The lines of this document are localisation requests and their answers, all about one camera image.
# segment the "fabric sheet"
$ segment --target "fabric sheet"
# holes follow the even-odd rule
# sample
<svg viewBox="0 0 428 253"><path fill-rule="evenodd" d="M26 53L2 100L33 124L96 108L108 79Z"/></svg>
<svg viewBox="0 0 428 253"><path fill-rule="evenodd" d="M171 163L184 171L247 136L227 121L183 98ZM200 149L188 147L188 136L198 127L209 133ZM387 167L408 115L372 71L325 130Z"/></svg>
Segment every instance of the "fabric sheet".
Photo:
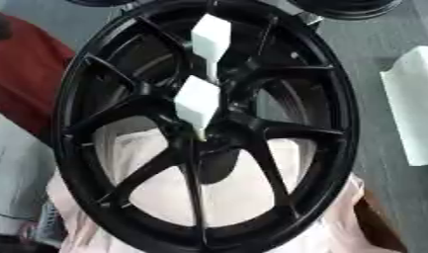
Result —
<svg viewBox="0 0 428 253"><path fill-rule="evenodd" d="M166 141L157 129L112 138L113 149L99 152L100 160L115 184L166 146ZM107 144L107 140L102 140L101 143ZM269 145L286 185L292 190L300 175L298 145L284 139L272 140ZM72 199L59 173L55 173L47 192L69 232L60 253L142 252L124 244L95 224ZM203 186L203 195L210 226L242 221L273 205L267 181L251 156L245 152L240 153L236 167L229 177L219 183ZM270 252L395 252L373 246L365 238L353 210L353 206L363 196L363 181L351 175L344 190L319 220L295 239ZM177 168L169 168L145 182L132 193L130 201L155 217L185 225L194 223L189 195L183 176Z"/></svg>

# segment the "black wheel rim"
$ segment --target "black wheel rim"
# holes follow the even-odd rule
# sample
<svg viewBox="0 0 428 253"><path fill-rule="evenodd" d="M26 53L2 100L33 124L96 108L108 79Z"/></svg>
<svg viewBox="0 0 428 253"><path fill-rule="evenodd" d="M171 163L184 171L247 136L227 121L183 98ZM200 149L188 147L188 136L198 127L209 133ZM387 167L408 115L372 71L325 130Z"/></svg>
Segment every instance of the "black wheel rim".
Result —
<svg viewBox="0 0 428 253"><path fill-rule="evenodd" d="M288 0L300 8L326 18L365 20L385 14L402 0Z"/></svg>
<svg viewBox="0 0 428 253"><path fill-rule="evenodd" d="M67 0L74 4L91 7L110 7L119 6L134 2L135 0Z"/></svg>
<svg viewBox="0 0 428 253"><path fill-rule="evenodd" d="M190 49L182 43L187 40L187 31L181 35L178 32L182 27L190 30L206 11L232 21L234 26L251 28L248 32L259 31L259 44L254 53L233 71L220 70L221 111L215 116L208 134L210 139L227 138L228 148L242 148L251 153L264 168L277 203L261 216L221 228L206 227L200 208L199 171L195 166L204 155L215 152L216 146L204 146L193 140L187 124L175 117L171 102L182 82L195 71L192 58L188 56ZM175 71L160 85L143 81L111 63L114 55L127 45L141 41L138 35L142 34L152 35L170 48L175 59ZM296 48L303 65L261 62L270 37L279 34L290 42L289 47ZM97 114L83 116L83 96L86 96L83 82L100 78L101 72L115 77L129 95ZM256 91L285 76L319 80L329 100L332 128L276 123L258 119L250 113ZM114 187L98 162L92 133L100 126L132 115L155 121L170 145L138 170L141 173L133 173ZM261 252L294 238L319 218L341 191L351 172L358 134L358 112L350 82L323 40L300 20L276 8L232 0L208 4L200 0L158 1L114 20L92 38L69 65L57 98L53 123L55 156L77 203L110 233L147 252ZM280 137L312 139L321 150L292 193L280 183L277 165L265 140ZM158 220L128 202L128 195L136 186L174 164L185 165L182 171L196 218L193 227Z"/></svg>

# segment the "white paper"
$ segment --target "white paper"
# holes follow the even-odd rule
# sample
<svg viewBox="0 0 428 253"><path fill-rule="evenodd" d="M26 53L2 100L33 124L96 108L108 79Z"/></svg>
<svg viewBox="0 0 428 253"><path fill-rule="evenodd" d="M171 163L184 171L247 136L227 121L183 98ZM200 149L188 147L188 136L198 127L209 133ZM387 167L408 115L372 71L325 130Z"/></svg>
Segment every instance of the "white paper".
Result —
<svg viewBox="0 0 428 253"><path fill-rule="evenodd" d="M405 54L382 78L409 164L427 165L428 46Z"/></svg>

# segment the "rim lip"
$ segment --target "rim lip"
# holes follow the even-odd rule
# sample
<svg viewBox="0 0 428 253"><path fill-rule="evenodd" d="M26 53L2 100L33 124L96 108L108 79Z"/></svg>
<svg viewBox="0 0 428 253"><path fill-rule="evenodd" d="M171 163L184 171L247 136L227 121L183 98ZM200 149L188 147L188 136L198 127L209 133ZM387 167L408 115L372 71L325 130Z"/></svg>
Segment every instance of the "rim lip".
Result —
<svg viewBox="0 0 428 253"><path fill-rule="evenodd" d="M66 0L73 4L89 6L89 7L111 7L120 6L128 3L132 3L135 0Z"/></svg>
<svg viewBox="0 0 428 253"><path fill-rule="evenodd" d="M165 5L165 4L176 4L176 2L180 1L155 1L147 6L150 7L151 10L156 10L157 6ZM200 3L200 0L189 0L189 1L181 1L181 2L190 2L190 3ZM147 252L199 252L194 248L186 248L182 245L176 245L173 243L169 243L167 241L159 240L158 238L154 238L151 234L145 233L139 229L131 229L131 227L125 227L125 229L119 229L120 225L117 224L117 221L120 221L121 217L110 217L106 213L101 213L100 209L94 207L89 197L89 194L86 193L78 184L78 182L74 179L74 173L69 171L67 168L73 165L70 161L67 161L67 157L70 155L70 146L64 143L64 137L62 136L63 123L65 122L63 112L70 107L70 102L68 99L69 94L72 92L71 89L76 89L78 85L73 84L71 81L74 80L76 75L76 70L81 67L83 62L83 57L89 51L92 51L92 47L101 47L101 44L104 44L108 39L107 36L113 33L116 29L120 29L125 25L128 21L138 15L144 15L147 11L147 8L143 6L141 9L136 9L127 12L125 15L116 18L110 24L105 26L97 35L95 35L89 42L79 51L79 53L74 57L74 59L69 64L68 68L65 71L63 76L62 85L59 91L59 95L56 100L53 124L52 124L52 134L53 134L53 148L55 152L55 158L58 163L59 171L61 173L64 182L71 192L72 196L79 204L79 206L86 211L86 213L96 221L99 225L105 228L108 231L117 230L116 235L119 239L126 242L129 245L137 247L142 250L147 250ZM331 203L335 200L337 195L340 193L341 189L344 187L350 172L352 171L352 166L354 163L354 159L356 156L356 150L358 146L359 139L359 116L358 116L358 108L355 100L355 95L348 79L347 74L342 68L340 62L333 54L331 49L327 46L327 44L310 28L306 25L301 24L299 20L289 17L287 19L292 19L291 22L296 22L296 26L300 26L301 34L299 38L307 38L309 42L303 42L306 45L318 47L319 49L313 49L313 51L319 51L321 54L325 56L337 70L335 71L337 77L341 83L341 89L345 96L345 102L347 105L347 114L348 116L348 143L346 144L347 148L344 152L344 158L341 158L341 155L336 157L337 161L333 162L333 166L338 166L340 169L340 174L337 178L334 179L334 182L329 186L328 191L322 196L320 202L315 209L309 211L304 215L302 220L297 222L297 226L291 227L291 229L286 229L282 233L276 234L271 238L270 242L252 242L247 245L233 245L230 248L217 249L214 252L249 252L249 250L258 248L261 250L269 250L274 247L280 246L286 243L288 240L296 237L301 232L303 232L306 228L308 228L317 218L319 218L322 213L331 205Z"/></svg>
<svg viewBox="0 0 428 253"><path fill-rule="evenodd" d="M372 19L381 15L384 15L387 12L393 10L402 2L402 0L391 0L390 3L380 6L378 8L372 8L369 11L350 11L350 10L344 11L344 10L335 10L332 8L317 7L312 3L304 3L303 0L287 0L287 1L291 2L292 4L300 7L301 9L307 12L310 12L325 18L335 19L335 20L349 20L349 21L367 20L367 19Z"/></svg>

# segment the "red cloth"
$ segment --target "red cloth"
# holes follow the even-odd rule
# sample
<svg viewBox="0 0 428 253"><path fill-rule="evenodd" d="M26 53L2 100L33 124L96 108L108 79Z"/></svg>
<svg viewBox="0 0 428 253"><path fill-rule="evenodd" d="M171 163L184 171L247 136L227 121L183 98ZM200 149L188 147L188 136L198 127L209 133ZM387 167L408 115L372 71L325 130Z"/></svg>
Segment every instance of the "red cloth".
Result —
<svg viewBox="0 0 428 253"><path fill-rule="evenodd" d="M74 52L36 26L0 15L12 32L0 41L0 113L38 136L49 125L56 90Z"/></svg>

